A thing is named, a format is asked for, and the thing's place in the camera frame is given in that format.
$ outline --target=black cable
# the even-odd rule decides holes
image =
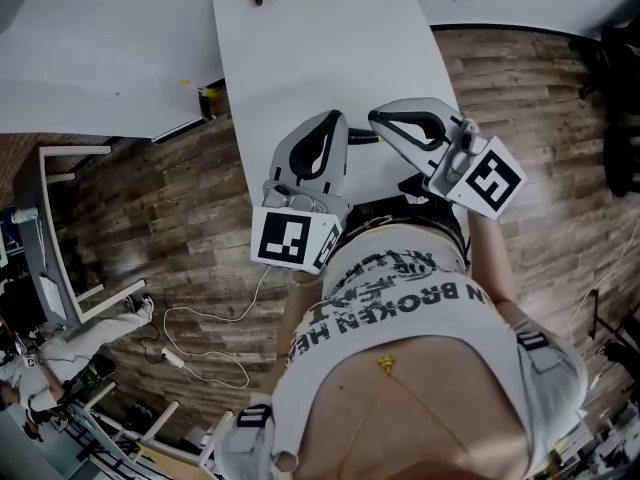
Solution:
[[[358,146],[361,144],[375,144],[380,142],[380,137],[373,130],[363,128],[349,128],[348,144]]]
[[[156,330],[156,337],[152,338],[151,336],[143,336],[142,338],[140,338],[139,343],[140,346],[142,347],[142,349],[144,350],[144,358],[147,360],[147,363],[152,364],[152,365],[156,365],[156,364],[161,364],[164,362],[163,359],[160,359],[160,361],[151,361],[149,359],[149,356],[147,355],[147,347],[144,346],[144,340],[149,340],[149,341],[158,341],[160,339],[160,331],[158,330],[158,328],[155,326],[155,324],[153,322],[149,322],[149,325],[151,327],[153,327]]]
[[[42,357],[43,361],[64,361],[65,363],[75,363],[77,359],[86,359],[87,361],[91,361],[93,358],[85,357],[85,356],[76,356],[73,360],[71,359],[52,359],[50,357]]]

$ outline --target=gold necklace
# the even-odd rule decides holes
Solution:
[[[427,410],[427,412],[431,415],[432,419],[434,419],[436,421],[436,423],[440,427],[442,427],[449,434],[449,436],[453,439],[453,441],[455,441],[455,443],[458,445],[458,447],[465,453],[467,459],[471,458],[471,455],[469,454],[469,450],[464,445],[464,443],[458,438],[458,436],[455,434],[455,432],[453,430],[451,430],[451,428],[449,426],[447,426],[447,424],[444,421],[442,421],[440,416],[438,416],[438,414],[431,408],[431,406],[427,402],[422,400],[413,391],[411,391],[411,389],[409,389],[409,387],[404,382],[402,382],[398,377],[393,375],[393,367],[395,366],[395,363],[396,363],[396,358],[394,356],[391,356],[391,355],[383,355],[383,356],[380,356],[378,358],[378,364],[380,365],[382,370],[384,370],[385,375],[382,377],[382,379],[378,383],[378,387],[376,388],[376,392],[375,392],[375,394],[373,396],[373,399],[371,400],[371,402],[369,404],[369,407],[367,407],[367,410],[365,411],[365,413],[360,418],[360,421],[358,422],[358,425],[356,426],[356,429],[354,430],[353,435],[351,436],[351,439],[349,440],[349,444],[347,445],[347,449],[344,452],[344,457],[342,458],[342,460],[340,461],[340,464],[338,466],[338,480],[340,480],[342,478],[342,474],[344,472],[344,466],[345,466],[345,463],[347,461],[347,458],[349,457],[349,452],[351,451],[351,448],[353,447],[353,443],[355,442],[356,438],[358,437],[358,435],[360,433],[360,430],[362,429],[362,425],[367,420],[367,418],[369,417],[369,414],[373,410],[373,407],[375,406],[375,403],[378,401],[378,397],[380,396],[380,393],[382,392],[382,388],[385,386],[385,384],[387,383],[388,379],[393,379],[394,382],[396,382],[398,385],[402,386],[405,389],[405,391],[407,391],[407,393],[409,393],[413,398],[415,398],[418,401],[418,403],[420,405],[422,405],[422,407],[424,407]]]

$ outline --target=white desk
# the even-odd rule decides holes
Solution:
[[[416,0],[213,0],[240,155],[262,203],[273,151],[304,120],[336,108],[351,127],[384,103],[421,96],[457,108],[440,50]],[[416,170],[388,144],[351,146],[344,197],[398,194]]]
[[[104,290],[104,286],[100,284],[76,295],[71,286],[67,269],[62,260],[60,246],[58,245],[49,205],[47,184],[74,179],[75,176],[67,174],[47,176],[45,172],[46,158],[50,156],[108,155],[110,152],[110,146],[36,147],[26,158],[13,180],[16,208],[19,210],[38,209],[38,219],[22,222],[18,225],[18,228],[20,229],[24,254],[38,298],[47,320],[52,323],[62,323],[69,326],[80,325],[145,285],[144,279],[140,279],[105,301],[93,306],[88,311],[83,312],[80,302]],[[57,293],[54,296],[51,293],[47,293],[41,274],[46,274],[49,280],[47,285],[55,285],[57,287],[59,297],[57,297]]]

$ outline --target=shoe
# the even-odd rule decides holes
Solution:
[[[153,299],[151,295],[144,295],[142,297],[142,304],[140,305],[140,309],[136,311],[136,313],[145,318],[147,322],[151,322],[153,319],[153,310],[155,308],[155,304],[153,303]]]
[[[136,312],[136,306],[133,303],[133,299],[130,295],[127,295],[124,299],[122,299],[122,304],[124,304],[124,309],[126,309],[129,313]]]

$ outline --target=black strap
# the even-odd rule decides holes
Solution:
[[[517,334],[518,343],[524,347],[527,352],[538,350],[549,346],[549,340],[541,333],[521,332]]]
[[[264,428],[271,417],[271,406],[257,404],[247,407],[238,413],[236,425],[238,428]]]

